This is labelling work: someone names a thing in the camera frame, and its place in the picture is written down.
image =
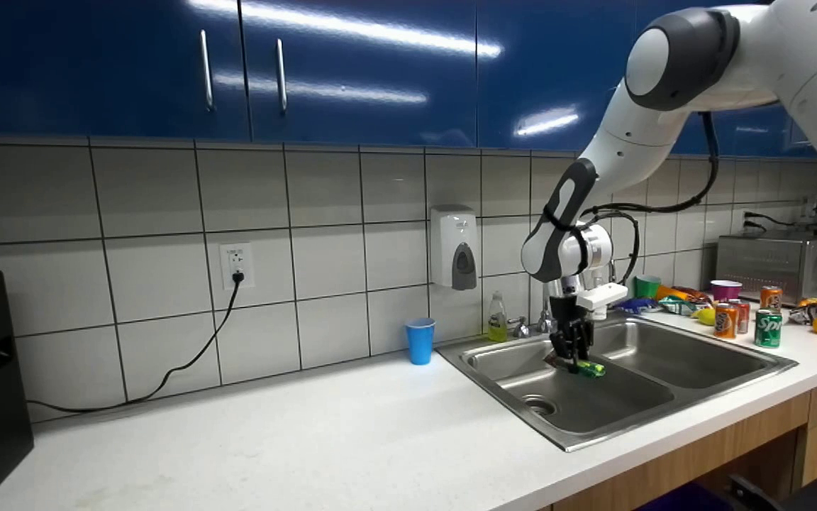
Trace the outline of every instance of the white countertop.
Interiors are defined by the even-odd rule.
[[[442,359],[225,386],[44,427],[0,511],[543,508],[817,386],[817,335],[777,355],[801,368],[573,456]]]

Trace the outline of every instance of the sink drain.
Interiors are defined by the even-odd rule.
[[[536,413],[536,414],[554,414],[554,407],[549,402],[543,402],[540,394],[525,397],[525,410]]]

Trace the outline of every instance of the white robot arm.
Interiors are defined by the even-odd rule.
[[[817,149],[817,0],[686,10],[634,45],[598,135],[563,173],[522,247],[525,271],[559,282],[596,264],[579,213],[644,182],[691,113],[783,104]]]

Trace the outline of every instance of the bottle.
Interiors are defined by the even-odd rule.
[[[512,326],[506,321],[503,314],[503,297],[493,294],[491,306],[489,306],[489,325],[485,325],[485,342],[508,342],[512,338]]]

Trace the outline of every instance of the soap dispenser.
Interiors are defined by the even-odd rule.
[[[481,233],[469,209],[432,211],[432,282],[447,289],[478,289]]]

